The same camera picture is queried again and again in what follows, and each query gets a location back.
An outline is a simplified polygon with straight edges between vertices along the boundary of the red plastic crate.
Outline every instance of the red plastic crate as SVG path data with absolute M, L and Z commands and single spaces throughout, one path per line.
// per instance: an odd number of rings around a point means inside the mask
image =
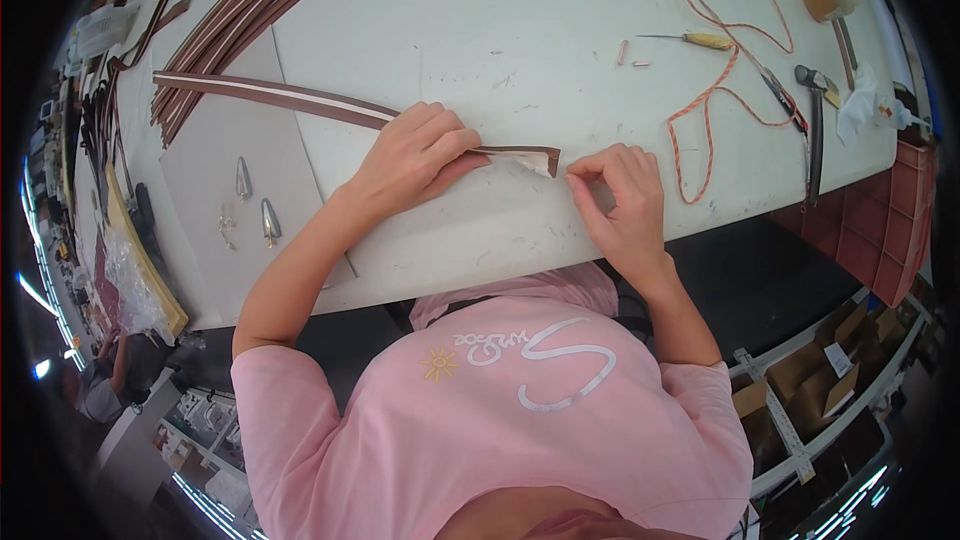
M 816 246 L 890 307 L 904 299 L 928 251 L 936 153 L 896 143 L 893 167 L 791 205 L 770 219 Z

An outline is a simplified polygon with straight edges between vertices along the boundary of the grey cardboard sheet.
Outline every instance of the grey cardboard sheet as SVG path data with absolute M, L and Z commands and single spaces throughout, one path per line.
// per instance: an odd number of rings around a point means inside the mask
M 268 28 L 226 68 L 227 76 L 284 82 Z M 253 195 L 240 204 L 235 180 L 243 156 Z M 320 209 L 323 199 L 307 161 L 296 115 L 288 109 L 230 96 L 205 95 L 160 157 L 163 177 L 197 267 L 226 325 L 234 325 L 247 293 Z M 269 198 L 283 235 L 267 247 L 260 201 Z M 221 205 L 233 219 L 224 242 Z M 327 278 L 333 286 L 356 276 L 341 257 Z

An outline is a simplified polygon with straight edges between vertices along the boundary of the white basket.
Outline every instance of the white basket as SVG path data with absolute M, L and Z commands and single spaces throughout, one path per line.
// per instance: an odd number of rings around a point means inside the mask
M 77 21 L 77 55 L 89 59 L 127 40 L 140 5 L 102 6 Z

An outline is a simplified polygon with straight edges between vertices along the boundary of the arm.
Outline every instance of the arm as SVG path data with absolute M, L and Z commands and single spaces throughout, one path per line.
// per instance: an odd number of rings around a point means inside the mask
M 97 351 L 96 359 L 106 359 L 111 354 L 111 349 L 114 348 L 114 342 L 117 342 L 122 333 L 123 331 L 117 326 L 110 328 L 106 337 L 103 338 L 103 342 L 100 343 L 100 350 Z
M 622 143 L 570 163 L 563 179 L 586 230 L 614 269 L 647 301 L 661 363 L 713 366 L 721 361 L 714 335 L 664 250 L 664 187 L 657 157 Z M 589 182 L 609 186 L 616 206 L 604 214 Z
M 233 357 L 257 346 L 293 347 L 330 270 L 379 222 L 438 197 L 490 162 L 464 155 L 480 136 L 439 102 L 417 102 L 387 123 L 359 170 L 277 255 L 246 296 Z
M 119 332 L 119 334 L 120 339 L 117 344 L 117 356 L 113 360 L 113 376 L 109 380 L 110 387 L 117 396 L 120 396 L 120 390 L 123 390 L 124 385 L 127 383 L 127 369 L 130 366 L 130 362 L 127 359 L 127 354 L 130 350 L 130 339 L 126 333 L 122 331 Z

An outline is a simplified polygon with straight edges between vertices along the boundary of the person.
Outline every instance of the person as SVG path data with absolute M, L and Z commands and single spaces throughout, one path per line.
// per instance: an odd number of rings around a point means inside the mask
M 107 332 L 90 363 L 77 372 L 64 367 L 62 397 L 77 411 L 99 423 L 111 423 L 131 405 L 142 405 L 174 352 L 162 339 L 146 333 Z
M 111 350 L 116 344 L 113 364 L 110 363 Z M 127 370 L 130 365 L 131 339 L 120 330 L 113 328 L 103 339 L 96 357 L 77 372 L 72 367 L 63 368 L 63 398 L 77 411 L 98 423 L 110 423 L 123 413 L 124 404 L 118 396 L 127 383 Z
M 342 419 L 320 366 L 294 349 L 337 259 L 486 166 L 465 154 L 478 146 L 442 104 L 414 104 L 247 295 L 231 375 L 264 532 L 726 538 L 753 460 L 727 366 L 664 248 L 657 160 L 638 146 L 563 177 L 595 246 L 648 303 L 656 359 L 612 319 L 616 289 L 592 262 L 418 299 L 414 332 L 366 367 Z

